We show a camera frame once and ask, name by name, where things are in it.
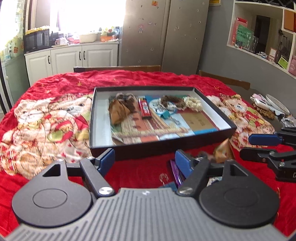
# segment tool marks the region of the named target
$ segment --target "mug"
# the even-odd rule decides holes
[[[60,39],[57,39],[55,41],[55,45],[63,45],[63,44],[67,44],[68,43],[68,40],[66,38],[60,38]]]

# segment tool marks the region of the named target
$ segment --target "refrigerator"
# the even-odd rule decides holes
[[[126,0],[118,65],[196,74],[208,7],[209,0]]]
[[[28,0],[0,0],[0,106],[6,114],[30,87],[23,35]]]

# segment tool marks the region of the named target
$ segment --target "shallow box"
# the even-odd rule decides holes
[[[117,93],[132,93],[135,96],[191,96],[199,98],[203,112],[210,118],[217,130],[198,131],[197,134],[172,139],[150,141],[136,144],[114,145],[108,111],[109,99]],[[194,87],[176,86],[124,86],[96,87],[91,107],[89,145],[93,156],[98,157],[106,149],[115,150],[116,160],[143,158],[175,152],[177,149],[193,149],[219,143],[230,138],[236,125],[206,96]]]

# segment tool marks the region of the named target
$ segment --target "microwave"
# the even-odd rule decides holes
[[[49,29],[39,30],[24,36],[24,52],[29,53],[50,48]]]

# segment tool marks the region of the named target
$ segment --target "cabinet door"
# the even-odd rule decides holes
[[[83,50],[83,67],[117,66],[118,45],[85,45]]]
[[[53,75],[50,50],[27,55],[26,65],[31,86],[37,80]]]
[[[52,53],[52,71],[54,74],[64,74],[74,72],[75,66],[82,66],[82,48],[81,46],[65,47],[53,49]]]

